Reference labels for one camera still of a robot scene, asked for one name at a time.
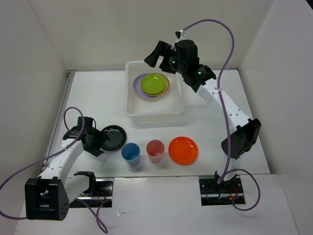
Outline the black round plate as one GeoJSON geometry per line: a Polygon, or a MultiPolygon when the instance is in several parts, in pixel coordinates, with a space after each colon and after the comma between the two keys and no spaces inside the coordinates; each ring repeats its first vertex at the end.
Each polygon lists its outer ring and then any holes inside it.
{"type": "Polygon", "coordinates": [[[102,129],[101,132],[107,136],[101,146],[101,148],[105,151],[117,151],[122,148],[126,142],[126,132],[118,125],[109,125],[102,129]]]}

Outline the purple round plate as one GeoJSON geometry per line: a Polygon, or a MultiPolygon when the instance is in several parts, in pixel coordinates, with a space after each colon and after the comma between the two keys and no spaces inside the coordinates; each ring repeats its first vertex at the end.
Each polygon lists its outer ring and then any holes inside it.
{"type": "Polygon", "coordinates": [[[144,74],[141,74],[139,75],[133,82],[133,89],[135,92],[137,93],[144,93],[142,88],[141,88],[141,80],[143,77],[147,76],[148,73],[144,73],[144,74]]]}

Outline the pink plastic cup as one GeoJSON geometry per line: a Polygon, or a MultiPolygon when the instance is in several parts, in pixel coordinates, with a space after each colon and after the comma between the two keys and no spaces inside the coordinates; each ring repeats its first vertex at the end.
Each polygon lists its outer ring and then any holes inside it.
{"type": "Polygon", "coordinates": [[[159,140],[151,140],[146,146],[146,152],[150,161],[157,164],[162,160],[162,156],[165,152],[165,146],[163,142],[159,140]]]}

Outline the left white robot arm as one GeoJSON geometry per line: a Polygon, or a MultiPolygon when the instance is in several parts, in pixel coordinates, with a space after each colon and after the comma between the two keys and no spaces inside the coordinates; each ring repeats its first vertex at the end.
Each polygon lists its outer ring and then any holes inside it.
{"type": "Polygon", "coordinates": [[[97,191],[96,177],[91,171],[78,171],[69,175],[77,158],[84,152],[98,157],[108,136],[93,126],[91,117],[79,117],[77,125],[63,136],[60,154],[37,177],[27,180],[25,209],[28,220],[62,221],[71,202],[79,194],[93,195],[97,191]]]}

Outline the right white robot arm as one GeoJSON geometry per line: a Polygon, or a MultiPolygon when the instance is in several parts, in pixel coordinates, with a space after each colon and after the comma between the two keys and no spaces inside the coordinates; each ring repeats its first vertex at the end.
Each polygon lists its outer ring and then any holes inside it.
{"type": "Polygon", "coordinates": [[[159,41],[144,61],[154,68],[159,57],[163,58],[159,65],[163,72],[179,73],[195,93],[227,118],[227,137],[221,142],[224,160],[214,174],[215,189],[226,192],[237,175],[243,155],[256,143],[261,123],[246,115],[220,87],[212,69],[200,63],[198,47],[192,40],[182,40],[174,45],[159,41]]]}

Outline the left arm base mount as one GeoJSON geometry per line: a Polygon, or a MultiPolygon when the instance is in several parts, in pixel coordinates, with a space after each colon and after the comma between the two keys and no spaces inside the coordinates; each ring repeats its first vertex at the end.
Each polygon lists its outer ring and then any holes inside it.
{"type": "Polygon", "coordinates": [[[95,183],[95,189],[90,193],[81,192],[77,198],[71,202],[70,208],[85,208],[79,200],[84,201],[91,208],[99,207],[104,201],[106,201],[101,207],[112,207],[112,194],[113,194],[113,178],[97,178],[95,183]]]}

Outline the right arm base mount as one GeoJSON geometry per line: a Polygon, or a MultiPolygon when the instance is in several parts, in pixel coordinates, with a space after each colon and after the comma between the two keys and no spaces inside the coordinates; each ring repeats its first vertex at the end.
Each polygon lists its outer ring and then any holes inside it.
{"type": "Polygon", "coordinates": [[[246,203],[241,179],[238,176],[224,188],[215,182],[213,176],[200,177],[199,186],[202,206],[231,205],[233,200],[235,205],[246,203]]]}

